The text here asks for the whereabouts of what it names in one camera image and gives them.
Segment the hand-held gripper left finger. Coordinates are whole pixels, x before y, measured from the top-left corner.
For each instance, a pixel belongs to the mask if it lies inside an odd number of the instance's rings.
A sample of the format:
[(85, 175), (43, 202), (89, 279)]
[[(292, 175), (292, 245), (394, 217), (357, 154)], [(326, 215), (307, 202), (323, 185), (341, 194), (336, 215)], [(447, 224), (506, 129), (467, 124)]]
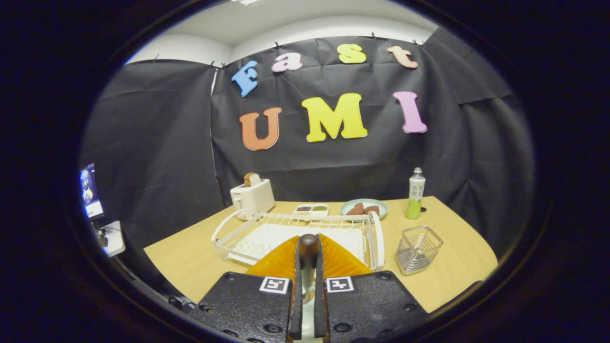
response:
[(290, 237), (244, 273), (226, 272), (190, 316), (246, 343), (291, 343), (302, 336), (299, 237)]

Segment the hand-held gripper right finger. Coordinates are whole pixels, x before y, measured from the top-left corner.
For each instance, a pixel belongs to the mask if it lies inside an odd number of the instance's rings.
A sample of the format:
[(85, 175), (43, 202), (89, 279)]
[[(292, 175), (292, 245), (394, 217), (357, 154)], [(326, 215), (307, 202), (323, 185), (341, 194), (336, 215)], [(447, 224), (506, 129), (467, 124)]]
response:
[(371, 271), (318, 235), (315, 336), (325, 342), (387, 342), (422, 326), (429, 314), (391, 271)]

